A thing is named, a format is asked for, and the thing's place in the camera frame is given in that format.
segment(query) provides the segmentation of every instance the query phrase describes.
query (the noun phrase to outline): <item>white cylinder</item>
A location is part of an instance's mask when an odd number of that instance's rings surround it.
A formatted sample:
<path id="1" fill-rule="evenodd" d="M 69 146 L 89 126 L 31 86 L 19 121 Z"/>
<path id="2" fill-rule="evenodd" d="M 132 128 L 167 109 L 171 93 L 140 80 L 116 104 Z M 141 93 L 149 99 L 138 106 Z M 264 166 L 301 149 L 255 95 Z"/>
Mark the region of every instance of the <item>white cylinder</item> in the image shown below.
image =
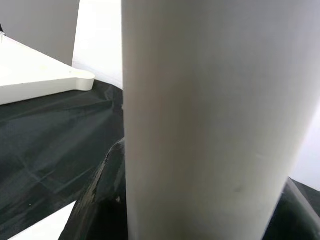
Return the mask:
<path id="1" fill-rule="evenodd" d="M 259 240 L 320 96 L 317 0 L 123 0 L 131 240 Z"/>

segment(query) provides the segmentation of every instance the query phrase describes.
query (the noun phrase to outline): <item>white pole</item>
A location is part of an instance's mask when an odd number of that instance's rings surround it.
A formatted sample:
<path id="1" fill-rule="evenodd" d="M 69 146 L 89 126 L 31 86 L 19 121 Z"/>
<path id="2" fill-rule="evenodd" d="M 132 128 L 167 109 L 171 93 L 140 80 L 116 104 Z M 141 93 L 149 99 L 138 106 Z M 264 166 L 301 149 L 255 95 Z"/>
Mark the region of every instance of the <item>white pole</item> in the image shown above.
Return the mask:
<path id="1" fill-rule="evenodd" d="M 131 240 L 259 240 L 320 96 L 316 0 L 123 0 Z"/>

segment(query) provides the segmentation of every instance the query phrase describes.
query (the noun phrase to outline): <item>white floor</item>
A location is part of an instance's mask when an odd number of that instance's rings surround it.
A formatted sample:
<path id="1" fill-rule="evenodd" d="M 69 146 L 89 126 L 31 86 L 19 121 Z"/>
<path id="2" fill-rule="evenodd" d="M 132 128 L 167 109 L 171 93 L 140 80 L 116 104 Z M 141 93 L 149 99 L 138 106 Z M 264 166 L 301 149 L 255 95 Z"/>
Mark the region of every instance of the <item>white floor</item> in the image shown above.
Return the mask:
<path id="1" fill-rule="evenodd" d="M 10 240 L 58 240 L 65 228 L 75 203 L 71 203 L 60 211 L 48 216 L 29 227 Z"/>

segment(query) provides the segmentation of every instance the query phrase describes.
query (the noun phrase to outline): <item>white wall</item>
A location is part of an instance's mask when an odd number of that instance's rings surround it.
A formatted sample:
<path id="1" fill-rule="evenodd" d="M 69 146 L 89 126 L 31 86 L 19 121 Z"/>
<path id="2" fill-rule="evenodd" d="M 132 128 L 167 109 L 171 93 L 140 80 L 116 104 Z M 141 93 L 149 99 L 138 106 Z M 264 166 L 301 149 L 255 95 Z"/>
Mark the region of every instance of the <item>white wall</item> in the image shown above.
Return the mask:
<path id="1" fill-rule="evenodd" d="M 1 0 L 6 35 L 71 65 L 79 0 Z"/>
<path id="2" fill-rule="evenodd" d="M 72 66 L 122 88 L 121 0 L 80 0 Z"/>
<path id="3" fill-rule="evenodd" d="M 320 105 L 301 145 L 291 178 L 320 191 Z"/>

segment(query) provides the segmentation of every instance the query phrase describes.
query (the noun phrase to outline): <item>dark object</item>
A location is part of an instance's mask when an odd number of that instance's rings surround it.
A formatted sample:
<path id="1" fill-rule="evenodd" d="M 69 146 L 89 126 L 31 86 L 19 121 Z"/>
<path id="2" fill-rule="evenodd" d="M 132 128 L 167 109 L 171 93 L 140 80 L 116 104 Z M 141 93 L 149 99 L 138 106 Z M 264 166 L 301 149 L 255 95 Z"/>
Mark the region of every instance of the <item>dark object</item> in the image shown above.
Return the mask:
<path id="1" fill-rule="evenodd" d="M 128 239 L 124 152 L 124 140 L 111 148 L 59 240 Z"/>
<path id="2" fill-rule="evenodd" d="M 0 106 L 0 240 L 77 200 L 124 137 L 122 91 L 95 81 Z"/>
<path id="3" fill-rule="evenodd" d="M 110 150 L 59 240 L 128 239 L 123 148 L 121 141 Z M 297 184 L 309 198 L 310 189 Z M 320 206 L 320 193 L 311 192 Z M 305 196 L 289 178 L 263 240 L 320 240 L 320 218 Z"/>

